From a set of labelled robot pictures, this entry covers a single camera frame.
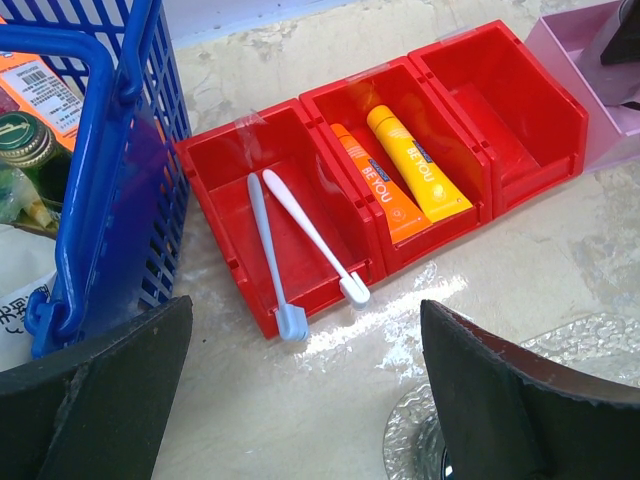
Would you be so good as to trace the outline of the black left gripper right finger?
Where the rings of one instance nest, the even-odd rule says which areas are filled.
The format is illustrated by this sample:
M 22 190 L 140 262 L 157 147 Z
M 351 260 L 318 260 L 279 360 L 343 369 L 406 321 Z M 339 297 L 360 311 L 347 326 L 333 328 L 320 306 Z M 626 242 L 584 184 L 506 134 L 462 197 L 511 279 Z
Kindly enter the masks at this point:
M 433 300 L 420 322 L 456 478 L 638 478 L 638 388 L 548 360 Z

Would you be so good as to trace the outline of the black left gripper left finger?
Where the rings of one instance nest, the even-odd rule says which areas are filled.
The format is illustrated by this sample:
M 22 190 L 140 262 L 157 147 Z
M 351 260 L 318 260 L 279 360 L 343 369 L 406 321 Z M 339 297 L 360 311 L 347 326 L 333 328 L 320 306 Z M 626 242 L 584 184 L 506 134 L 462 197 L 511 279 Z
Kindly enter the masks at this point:
M 176 297 L 1 374 L 4 479 L 148 479 L 192 334 Z

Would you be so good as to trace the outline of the dark green mug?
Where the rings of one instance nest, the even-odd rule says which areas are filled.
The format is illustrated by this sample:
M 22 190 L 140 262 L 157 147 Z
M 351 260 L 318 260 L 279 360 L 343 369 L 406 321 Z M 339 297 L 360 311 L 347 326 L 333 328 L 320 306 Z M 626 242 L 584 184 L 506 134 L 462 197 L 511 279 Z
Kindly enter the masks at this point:
M 453 467 L 451 465 L 447 448 L 444 448 L 442 457 L 441 457 L 440 479 L 441 480 L 454 479 Z

